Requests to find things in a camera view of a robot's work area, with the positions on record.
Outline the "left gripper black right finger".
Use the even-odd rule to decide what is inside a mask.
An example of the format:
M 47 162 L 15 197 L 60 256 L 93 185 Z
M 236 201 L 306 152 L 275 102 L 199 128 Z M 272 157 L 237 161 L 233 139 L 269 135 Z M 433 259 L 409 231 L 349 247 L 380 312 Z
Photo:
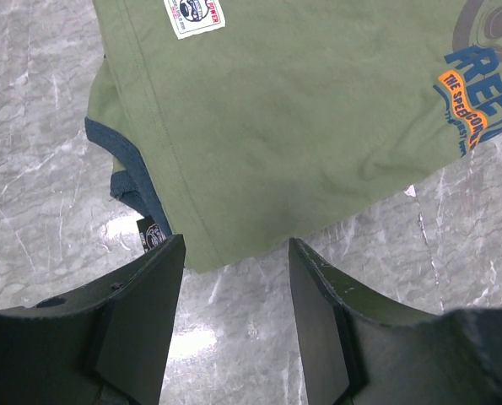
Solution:
M 309 403 L 502 404 L 502 309 L 414 309 L 300 239 L 289 281 Z

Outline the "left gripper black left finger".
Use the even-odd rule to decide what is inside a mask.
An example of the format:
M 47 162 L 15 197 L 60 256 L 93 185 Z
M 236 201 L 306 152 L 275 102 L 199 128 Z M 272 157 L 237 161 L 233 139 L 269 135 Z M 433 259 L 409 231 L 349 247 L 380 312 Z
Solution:
M 157 403 L 185 254 L 173 235 L 81 287 L 0 310 L 0 404 Z

